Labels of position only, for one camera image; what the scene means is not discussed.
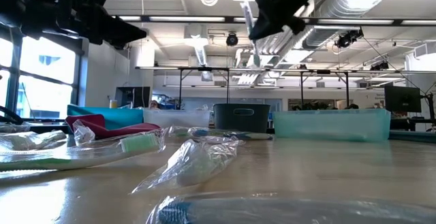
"dark gray plastic bin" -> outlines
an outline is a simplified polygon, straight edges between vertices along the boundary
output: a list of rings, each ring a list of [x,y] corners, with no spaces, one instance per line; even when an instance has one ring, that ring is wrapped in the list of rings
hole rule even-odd
[[[269,105],[215,104],[215,128],[266,133]]]

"wooden table surface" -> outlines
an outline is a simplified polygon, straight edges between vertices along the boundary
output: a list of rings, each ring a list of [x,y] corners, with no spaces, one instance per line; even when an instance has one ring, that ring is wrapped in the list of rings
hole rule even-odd
[[[400,141],[247,142],[225,171],[202,185],[129,195],[179,146],[83,170],[0,173],[0,223],[145,223],[168,194],[215,191],[436,206],[436,145]]]

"plastic bin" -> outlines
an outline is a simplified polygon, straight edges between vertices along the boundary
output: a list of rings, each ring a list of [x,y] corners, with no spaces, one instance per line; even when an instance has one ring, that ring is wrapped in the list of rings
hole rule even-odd
[[[208,110],[144,110],[144,122],[159,125],[162,128],[170,126],[209,127]]]
[[[380,141],[389,138],[390,112],[385,109],[275,112],[278,138]]]
[[[266,133],[269,105],[215,104],[215,128]]]

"teal box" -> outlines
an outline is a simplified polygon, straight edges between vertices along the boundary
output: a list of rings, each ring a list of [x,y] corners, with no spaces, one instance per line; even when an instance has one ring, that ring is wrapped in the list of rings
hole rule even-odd
[[[390,112],[385,109],[275,112],[278,138],[381,141],[389,138]]]
[[[106,129],[120,129],[130,125],[142,123],[144,115],[141,109],[118,109],[118,108],[87,108],[68,105],[68,116],[89,114],[101,114],[104,117]]]

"red cloth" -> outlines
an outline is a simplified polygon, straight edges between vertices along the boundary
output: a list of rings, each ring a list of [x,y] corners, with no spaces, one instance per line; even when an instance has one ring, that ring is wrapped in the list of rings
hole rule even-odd
[[[104,117],[101,114],[90,114],[82,116],[68,116],[66,119],[69,128],[74,131],[73,123],[77,120],[82,121],[84,126],[89,127],[98,139],[111,138],[114,136],[128,135],[132,133],[147,132],[160,127],[150,123],[141,123],[137,125],[131,125],[120,129],[107,130],[104,127]]]

